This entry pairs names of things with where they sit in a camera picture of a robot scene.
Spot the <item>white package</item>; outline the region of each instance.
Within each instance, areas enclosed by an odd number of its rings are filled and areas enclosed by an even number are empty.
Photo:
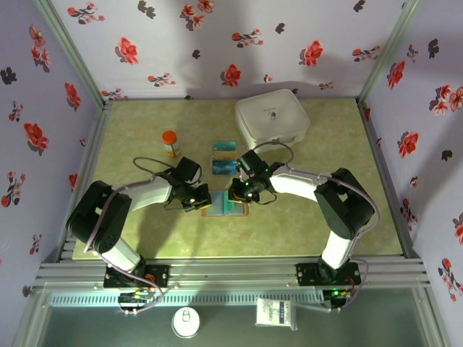
[[[237,102],[235,118],[249,149],[262,142],[278,141],[288,146],[302,141],[310,126],[309,116],[291,90],[281,89]],[[276,150],[264,145],[255,152]]]
[[[257,308],[257,326],[290,327],[297,330],[296,311],[290,300],[258,298]]]

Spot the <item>green tabletop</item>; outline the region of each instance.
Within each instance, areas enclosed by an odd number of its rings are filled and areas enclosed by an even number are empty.
[[[236,100],[120,101],[111,110],[94,180],[126,184],[148,174],[132,164],[136,156],[147,156],[175,165],[182,156],[203,167],[210,190],[225,190],[231,177],[211,173],[214,141],[236,141],[243,154],[247,148],[235,123]],[[354,99],[300,100],[310,117],[303,141],[294,145],[292,166],[331,173],[348,168],[376,201],[381,222],[363,237],[357,254],[401,254],[383,187],[373,160],[362,120]],[[161,135],[173,129],[182,154],[169,158]],[[286,161],[286,149],[260,155],[267,163]],[[144,163],[154,171],[157,163]],[[252,204],[246,217],[205,218],[199,211],[164,210],[154,204],[130,213],[122,237],[146,258],[154,257],[246,257],[319,255],[329,229],[318,204],[301,197],[279,194],[270,205]],[[78,242],[74,259],[88,259]]]

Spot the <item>white bottle cap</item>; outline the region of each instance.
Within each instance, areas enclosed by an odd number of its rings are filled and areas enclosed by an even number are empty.
[[[180,338],[192,338],[200,327],[200,316],[191,307],[183,307],[172,318],[172,330]]]

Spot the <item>floral wallpaper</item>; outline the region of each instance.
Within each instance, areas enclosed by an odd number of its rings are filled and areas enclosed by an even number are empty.
[[[0,31],[0,346],[7,347],[39,265],[58,247],[97,107],[33,2],[3,3]]]
[[[51,2],[103,98],[192,100],[356,97],[404,0]]]
[[[461,13],[460,0],[422,1],[365,106],[453,346],[463,319]]]

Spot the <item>white lid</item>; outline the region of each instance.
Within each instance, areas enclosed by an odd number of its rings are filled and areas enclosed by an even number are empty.
[[[191,338],[200,327],[200,316],[191,307],[182,307],[175,312],[172,328],[181,338]]]
[[[288,89],[240,100],[235,108],[249,135],[257,141],[294,134],[310,126],[309,116]]]

